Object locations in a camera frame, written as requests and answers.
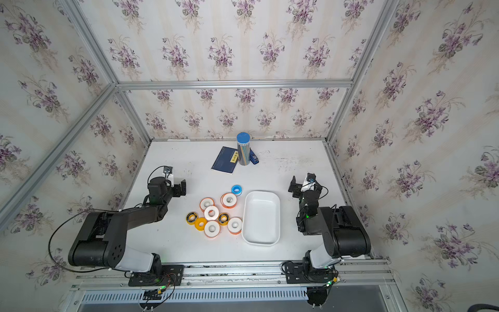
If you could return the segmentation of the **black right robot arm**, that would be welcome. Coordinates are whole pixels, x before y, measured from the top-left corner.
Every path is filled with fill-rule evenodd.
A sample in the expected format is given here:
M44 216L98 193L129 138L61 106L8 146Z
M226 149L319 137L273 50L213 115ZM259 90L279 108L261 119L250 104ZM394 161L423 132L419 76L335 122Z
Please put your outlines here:
M372 249L369 235L353 207L320 205L325 189L311 173L303 183L293 177L288 187L292 197L298 199L298 231L305 236L322 238L322 245L305 253L304 263L308 269L327 269L343 257L366 256Z

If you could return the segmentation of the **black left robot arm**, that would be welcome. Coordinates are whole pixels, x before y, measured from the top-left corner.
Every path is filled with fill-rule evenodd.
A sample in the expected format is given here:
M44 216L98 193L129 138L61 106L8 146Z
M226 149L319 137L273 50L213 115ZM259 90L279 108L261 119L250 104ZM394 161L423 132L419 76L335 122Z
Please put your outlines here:
M173 185L160 176L148 182L148 191L149 195L140 207L89 213L70 248L69 264L162 276L161 257L128 247L127 233L136 227L162 221L171 199L186 195L187 182L182 180Z

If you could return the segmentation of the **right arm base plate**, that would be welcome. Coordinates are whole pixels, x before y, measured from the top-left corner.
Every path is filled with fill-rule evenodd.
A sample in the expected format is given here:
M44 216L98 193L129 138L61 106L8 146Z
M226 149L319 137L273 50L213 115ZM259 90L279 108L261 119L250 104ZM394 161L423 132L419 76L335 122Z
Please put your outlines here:
M340 280L338 271L333 267L316 269L308 262L284 261L281 264L281 272L288 284L310 283L331 286Z

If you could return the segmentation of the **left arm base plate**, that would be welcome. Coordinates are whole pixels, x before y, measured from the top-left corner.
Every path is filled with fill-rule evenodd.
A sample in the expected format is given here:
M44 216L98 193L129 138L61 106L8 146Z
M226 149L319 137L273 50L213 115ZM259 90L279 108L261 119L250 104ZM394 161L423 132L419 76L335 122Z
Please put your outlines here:
M128 281L129 287L179 286L183 279L184 265L163 265L161 273L133 272Z

